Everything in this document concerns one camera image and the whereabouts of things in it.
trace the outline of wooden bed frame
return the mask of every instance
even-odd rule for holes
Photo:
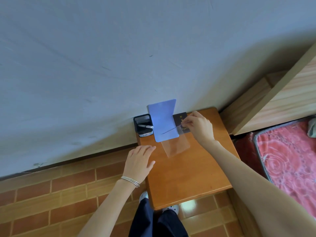
[[[220,116],[232,135],[256,131],[316,114],[316,43],[288,71],[268,74]],[[228,190],[246,237],[262,237],[235,190]]]

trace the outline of bangle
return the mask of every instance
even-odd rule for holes
[[[128,178],[126,176],[122,176],[121,179],[127,180],[127,181],[133,183],[134,185],[136,185],[137,187],[140,187],[139,183],[131,178]]]

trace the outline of person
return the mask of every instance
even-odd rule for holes
[[[217,161],[231,185],[255,217],[263,236],[316,236],[316,221],[293,198],[253,171],[227,151],[214,139],[209,120],[197,111],[187,116],[182,125],[188,127],[198,143]],[[138,146],[128,153],[123,176],[138,183],[144,181],[155,161],[148,164],[155,146]],[[137,183],[126,179],[116,182],[114,188],[93,214],[78,237],[109,237],[124,203]],[[176,214],[176,206],[163,210],[157,222],[147,193],[140,197],[140,204],[132,222],[129,236],[184,237],[188,236]]]

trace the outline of person's right arm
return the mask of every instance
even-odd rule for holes
[[[265,236],[316,236],[316,221],[293,198],[256,173],[214,139],[209,120],[197,111],[182,125],[216,160]]]

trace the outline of hand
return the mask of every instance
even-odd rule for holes
[[[193,111],[182,121],[183,127],[188,127],[200,145],[214,141],[212,123],[197,111]]]
[[[123,176],[142,183],[155,164],[155,161],[152,161],[147,167],[148,159],[155,149],[155,146],[152,147],[148,145],[137,146],[135,149],[132,149],[128,153]]]

